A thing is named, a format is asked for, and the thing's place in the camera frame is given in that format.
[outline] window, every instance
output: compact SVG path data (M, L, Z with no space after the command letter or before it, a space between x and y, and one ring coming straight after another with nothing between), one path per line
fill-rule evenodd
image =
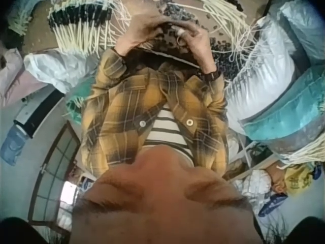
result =
M77 186L66 181L74 168L80 141L70 123L54 140L40 169L31 197L28 221L63 233L70 230L71 211Z

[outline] hand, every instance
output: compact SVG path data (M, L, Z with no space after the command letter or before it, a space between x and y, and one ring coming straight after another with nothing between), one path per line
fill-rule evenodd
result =
M209 33L188 21L176 21L173 24L185 29L180 37L187 43L202 72L209 74L217 71L211 51Z
M162 33L163 31L159 25L169 21L171 21L170 17L157 14L139 14L133 16L128 30L116 42L116 52L121 56L126 56L132 48Z

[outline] white bag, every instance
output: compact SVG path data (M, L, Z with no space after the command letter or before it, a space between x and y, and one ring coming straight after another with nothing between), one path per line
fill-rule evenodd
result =
M325 60L325 24L308 2L293 1L281 7L283 15L304 47L312 65Z
M225 89L229 127L244 134L240 120L253 117L276 101L296 79L295 64L285 48L281 30L270 18L245 67Z
M52 84L66 94L82 78L95 73L98 59L80 54L64 54L59 49L51 49L40 54L29 54L24 59L26 70L44 83Z

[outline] yellow bag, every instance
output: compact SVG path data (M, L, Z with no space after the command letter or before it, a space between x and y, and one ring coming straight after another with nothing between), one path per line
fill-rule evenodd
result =
M285 184L288 195L297 195L307 189L313 179L312 171L308 164L300 164L287 168Z

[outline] yellow plaid shirt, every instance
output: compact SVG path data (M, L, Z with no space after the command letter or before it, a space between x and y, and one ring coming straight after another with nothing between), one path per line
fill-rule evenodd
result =
M83 112L81 153L90 172L99 177L134 162L168 103L194 165L223 175L228 161L223 76L205 83L198 76L185 80L180 71L143 68L123 78L126 70L122 57L105 51Z

